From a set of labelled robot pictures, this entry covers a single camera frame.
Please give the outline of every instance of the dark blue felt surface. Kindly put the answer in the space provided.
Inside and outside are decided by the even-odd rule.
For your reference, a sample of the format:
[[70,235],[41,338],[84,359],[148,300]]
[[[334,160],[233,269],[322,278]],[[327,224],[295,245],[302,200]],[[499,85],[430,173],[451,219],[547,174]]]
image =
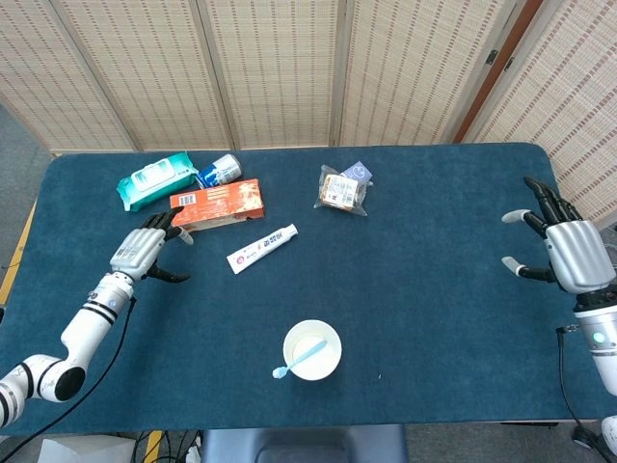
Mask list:
[[[222,152],[193,152],[199,168]],[[554,328],[574,322],[557,286],[514,278],[500,258],[547,262],[541,240],[501,215],[535,206],[523,176],[549,181],[538,147],[488,144],[236,153],[259,178],[264,219],[171,242],[160,266],[178,286],[146,280],[121,356],[55,430],[110,431],[382,422],[568,418]],[[34,353],[64,356],[60,334],[108,270],[122,239],[167,200],[122,210],[118,180],[163,154],[69,155],[49,167],[0,325],[0,371]],[[368,217],[313,209],[320,166],[357,160],[373,173]],[[299,236],[240,275],[226,256],[294,223]],[[286,331],[321,318],[339,332],[336,372],[272,379]],[[107,365],[124,314],[91,364]],[[567,338],[568,383],[586,418],[614,413],[579,333]],[[3,433],[29,433],[67,406],[27,403]]]

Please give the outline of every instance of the robotic hand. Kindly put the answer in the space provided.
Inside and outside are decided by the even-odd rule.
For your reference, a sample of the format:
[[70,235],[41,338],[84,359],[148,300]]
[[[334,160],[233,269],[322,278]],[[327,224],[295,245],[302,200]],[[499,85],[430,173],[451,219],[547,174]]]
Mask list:
[[533,178],[533,191],[544,220],[528,209],[513,210],[501,221],[527,223],[547,246],[550,268],[531,268],[512,257],[501,261],[518,277],[557,282],[577,297],[575,317],[606,389],[617,395],[617,285],[608,253],[596,227],[550,187]]
[[0,380],[0,427],[19,418],[27,398],[63,402],[75,396],[86,378],[93,354],[112,327],[122,307],[133,297],[133,283],[146,277],[180,283],[189,275],[174,275],[156,266],[165,242],[179,236],[193,244],[188,233],[172,227],[183,207],[152,215],[122,242],[106,274],[88,294],[83,307],[61,335],[67,358],[37,354],[27,358]]

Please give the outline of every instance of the toothbrush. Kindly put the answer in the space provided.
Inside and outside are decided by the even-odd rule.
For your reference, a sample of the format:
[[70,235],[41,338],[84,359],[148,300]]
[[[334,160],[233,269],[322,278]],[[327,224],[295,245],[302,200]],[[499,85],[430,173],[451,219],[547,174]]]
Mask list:
[[314,347],[312,347],[311,349],[309,349],[307,352],[305,352],[304,354],[302,354],[300,357],[298,357],[298,359],[296,359],[294,362],[292,362],[290,365],[288,365],[287,367],[278,367],[275,368],[272,371],[272,376],[275,377],[276,379],[281,379],[284,378],[285,375],[287,374],[288,371],[290,371],[292,368],[294,368],[296,365],[298,365],[299,363],[303,362],[304,360],[306,360],[308,357],[310,357],[311,355],[316,354],[317,352],[319,352],[321,349],[323,349],[326,346],[327,342],[322,340],[321,342],[319,342],[318,344],[316,344]]

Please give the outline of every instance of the plastic bag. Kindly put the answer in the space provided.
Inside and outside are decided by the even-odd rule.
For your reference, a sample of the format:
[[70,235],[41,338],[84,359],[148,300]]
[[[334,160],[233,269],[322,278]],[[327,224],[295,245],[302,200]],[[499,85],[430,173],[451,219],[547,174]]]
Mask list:
[[342,177],[338,171],[321,166],[319,195],[313,207],[335,207],[352,214],[368,215],[362,208],[366,196],[366,183]]

